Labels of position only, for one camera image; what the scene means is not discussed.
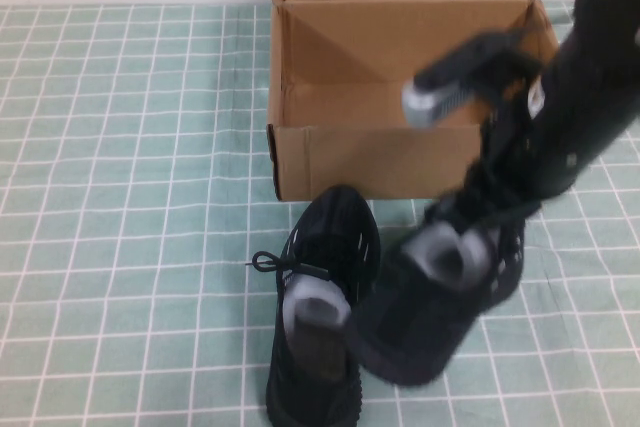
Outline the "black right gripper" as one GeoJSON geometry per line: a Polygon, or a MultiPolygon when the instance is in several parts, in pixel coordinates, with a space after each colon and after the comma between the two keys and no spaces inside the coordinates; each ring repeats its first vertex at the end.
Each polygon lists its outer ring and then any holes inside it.
{"type": "MultiPolygon", "coordinates": [[[[481,126],[481,148],[464,180],[464,215],[469,220],[526,219],[541,207],[531,192],[526,158],[531,118],[527,99],[502,100],[481,126]]],[[[434,277],[449,290],[464,290],[466,260],[460,236],[442,231],[434,257],[434,277]]]]}

